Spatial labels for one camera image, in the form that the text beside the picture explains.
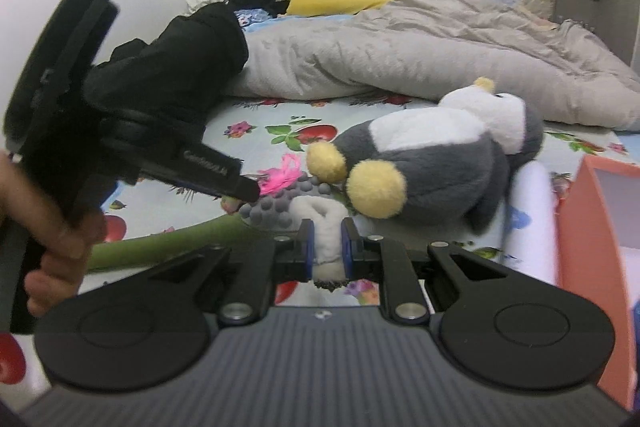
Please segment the left hand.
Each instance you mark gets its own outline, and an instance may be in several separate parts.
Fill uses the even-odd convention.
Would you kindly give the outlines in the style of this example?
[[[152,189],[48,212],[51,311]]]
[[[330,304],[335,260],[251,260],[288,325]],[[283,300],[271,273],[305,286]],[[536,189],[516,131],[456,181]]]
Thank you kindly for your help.
[[[75,296],[87,273],[92,247],[105,239],[103,212],[90,210],[71,225],[20,166],[2,154],[1,217],[17,222],[46,248],[39,267],[24,278],[28,312],[33,317],[42,317]]]

